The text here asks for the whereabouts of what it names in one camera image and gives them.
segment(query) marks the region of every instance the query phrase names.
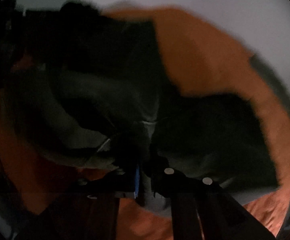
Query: orange surface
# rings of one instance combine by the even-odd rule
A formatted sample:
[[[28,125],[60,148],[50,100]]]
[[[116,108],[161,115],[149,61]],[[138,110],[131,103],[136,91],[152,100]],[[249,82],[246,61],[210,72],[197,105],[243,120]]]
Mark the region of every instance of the orange surface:
[[[170,80],[184,96],[233,92],[250,100],[261,120],[281,185],[246,208],[274,235],[282,225],[290,202],[290,118],[271,89],[250,68],[252,55],[230,36],[178,9],[128,10],[115,18],[152,19],[160,53]],[[0,123],[0,157],[25,206],[40,213],[78,175],[71,167],[41,158],[26,142],[16,139]],[[89,172],[97,178],[103,171]],[[172,239],[170,219],[160,218],[122,200],[118,240]]]

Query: gray strip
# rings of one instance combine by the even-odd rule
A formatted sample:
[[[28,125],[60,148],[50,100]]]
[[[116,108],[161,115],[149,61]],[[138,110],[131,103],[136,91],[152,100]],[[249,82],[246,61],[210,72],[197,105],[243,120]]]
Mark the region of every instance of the gray strip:
[[[263,62],[257,54],[254,54],[249,59],[249,62],[251,67],[257,71],[260,77],[273,90],[290,116],[290,94],[283,85],[283,82],[276,76],[270,66]]]

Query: orange cloth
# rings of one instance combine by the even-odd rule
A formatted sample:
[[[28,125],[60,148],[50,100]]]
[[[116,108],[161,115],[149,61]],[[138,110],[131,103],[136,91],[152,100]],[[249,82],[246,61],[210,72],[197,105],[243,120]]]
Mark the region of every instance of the orange cloth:
[[[250,100],[261,120],[281,187],[249,203],[246,209],[276,235],[290,203],[290,118],[272,90],[250,68],[252,53],[229,35],[178,9],[127,10],[110,16],[153,20],[166,72],[182,95],[232,92]],[[0,157],[25,206],[34,213],[44,210],[77,178],[74,168],[44,160],[1,124]],[[89,177],[99,177],[98,171]],[[121,201],[117,240],[165,240],[172,235],[170,219],[157,217],[131,200]]]

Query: wrinkled orange fabric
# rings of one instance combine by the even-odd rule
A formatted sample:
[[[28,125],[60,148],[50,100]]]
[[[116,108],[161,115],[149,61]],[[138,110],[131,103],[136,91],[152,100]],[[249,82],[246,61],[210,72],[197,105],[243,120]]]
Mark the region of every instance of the wrinkled orange fabric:
[[[182,95],[232,92],[250,100],[261,121],[281,187],[245,207],[276,235],[290,203],[290,118],[272,90],[249,66],[252,52],[209,23],[179,9],[137,9],[109,15],[154,22],[166,72]],[[1,124],[0,156],[7,174],[21,192],[25,206],[34,213],[44,210],[57,192],[77,177],[76,170],[44,160]],[[86,176],[92,179],[99,177],[99,173],[96,171]],[[170,219],[157,217],[131,200],[121,201],[117,240],[172,238]]]

